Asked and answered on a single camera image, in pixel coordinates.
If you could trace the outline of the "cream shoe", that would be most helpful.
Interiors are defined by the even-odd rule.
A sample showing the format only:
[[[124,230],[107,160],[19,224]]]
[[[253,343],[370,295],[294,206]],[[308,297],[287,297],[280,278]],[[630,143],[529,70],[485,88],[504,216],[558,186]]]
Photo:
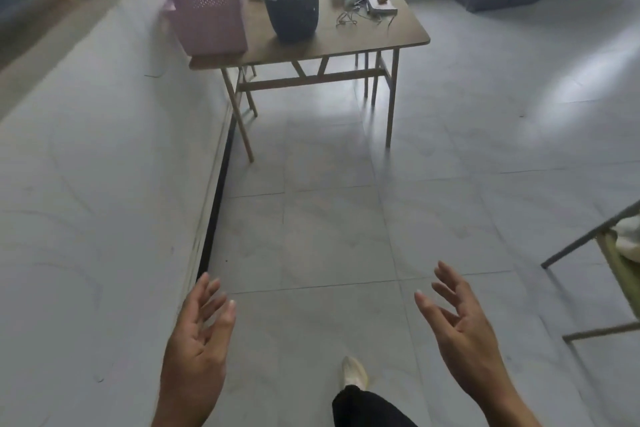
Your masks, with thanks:
[[[368,390],[369,376],[362,363],[354,357],[345,356],[341,363],[341,384],[345,389],[349,386]]]

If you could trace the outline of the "person's left hand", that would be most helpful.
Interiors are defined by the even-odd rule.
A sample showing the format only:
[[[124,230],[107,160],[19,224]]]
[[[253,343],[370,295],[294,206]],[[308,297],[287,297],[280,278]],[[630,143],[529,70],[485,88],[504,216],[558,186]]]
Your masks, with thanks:
[[[161,385],[224,383],[228,348],[212,347],[212,325],[230,300],[220,279],[204,273],[186,296],[168,340]]]

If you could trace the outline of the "person's black trouser leg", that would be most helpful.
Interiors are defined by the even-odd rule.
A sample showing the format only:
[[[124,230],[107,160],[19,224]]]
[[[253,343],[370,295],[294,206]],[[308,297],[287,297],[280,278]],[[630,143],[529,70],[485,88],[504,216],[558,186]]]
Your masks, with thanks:
[[[418,427],[388,400],[355,385],[334,397],[332,414],[334,427]]]

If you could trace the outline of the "metal chair with green seat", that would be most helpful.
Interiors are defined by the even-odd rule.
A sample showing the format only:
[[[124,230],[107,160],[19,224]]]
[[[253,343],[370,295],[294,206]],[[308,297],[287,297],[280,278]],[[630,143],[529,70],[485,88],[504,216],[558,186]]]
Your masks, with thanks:
[[[590,230],[540,265],[542,269],[547,270],[551,265],[564,259],[565,256],[578,250],[589,241],[595,241],[636,318],[630,323],[563,335],[562,339],[565,344],[570,345],[575,341],[597,337],[640,332],[640,264],[629,261],[618,253],[615,245],[616,234],[612,229],[620,220],[637,214],[640,214],[640,200],[626,206],[612,218]]]

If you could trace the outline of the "white cloth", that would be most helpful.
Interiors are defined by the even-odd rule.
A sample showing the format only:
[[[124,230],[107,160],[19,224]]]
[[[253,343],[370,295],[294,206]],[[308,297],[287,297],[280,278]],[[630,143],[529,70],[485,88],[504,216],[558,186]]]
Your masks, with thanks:
[[[620,220],[613,228],[616,249],[629,261],[640,264],[640,214]]]

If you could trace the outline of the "person's right forearm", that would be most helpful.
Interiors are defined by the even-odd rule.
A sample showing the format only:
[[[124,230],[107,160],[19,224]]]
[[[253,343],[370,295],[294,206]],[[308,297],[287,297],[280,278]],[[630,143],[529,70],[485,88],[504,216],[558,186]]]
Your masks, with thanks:
[[[480,374],[465,391],[480,407],[488,427],[542,427],[505,370]]]

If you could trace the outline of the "person's right hand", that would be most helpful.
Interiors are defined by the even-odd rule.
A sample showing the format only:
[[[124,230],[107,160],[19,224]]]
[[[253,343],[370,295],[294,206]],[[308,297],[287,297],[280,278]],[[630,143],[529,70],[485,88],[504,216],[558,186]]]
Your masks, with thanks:
[[[465,390],[482,373],[507,372],[496,334],[470,284],[443,261],[437,263],[434,273],[436,281],[431,284],[432,289],[456,310],[455,313],[449,311],[452,315],[450,335],[435,336],[452,377]]]

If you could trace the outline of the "person's left forearm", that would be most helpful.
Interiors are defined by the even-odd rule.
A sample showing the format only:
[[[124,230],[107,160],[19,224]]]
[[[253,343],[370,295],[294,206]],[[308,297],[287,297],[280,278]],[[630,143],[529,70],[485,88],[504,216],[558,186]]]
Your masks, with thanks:
[[[162,384],[150,427],[203,427],[212,414],[223,383]]]

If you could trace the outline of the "wooden folding table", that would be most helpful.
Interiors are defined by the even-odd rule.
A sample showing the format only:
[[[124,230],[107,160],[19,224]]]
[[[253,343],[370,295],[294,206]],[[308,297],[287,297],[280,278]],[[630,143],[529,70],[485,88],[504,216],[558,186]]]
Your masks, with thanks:
[[[385,146],[391,147],[400,52],[430,43],[427,31],[404,0],[392,2],[395,15],[378,21],[356,11],[351,12],[355,21],[348,19],[342,0],[312,1],[318,5],[316,29],[300,42],[283,42],[276,36],[268,0],[244,0],[246,51],[219,55],[210,51],[189,61],[193,71],[221,72],[250,163],[255,157],[239,109],[242,96],[257,116],[252,92],[323,83],[372,78],[374,106],[378,79],[383,77],[389,91]]]

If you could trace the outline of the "pink plastic basket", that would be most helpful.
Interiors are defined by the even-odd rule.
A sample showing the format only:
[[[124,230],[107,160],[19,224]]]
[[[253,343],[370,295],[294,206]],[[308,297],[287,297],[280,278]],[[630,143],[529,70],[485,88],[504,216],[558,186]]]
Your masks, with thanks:
[[[161,13],[190,57],[235,55],[248,49],[243,0],[166,0]]]

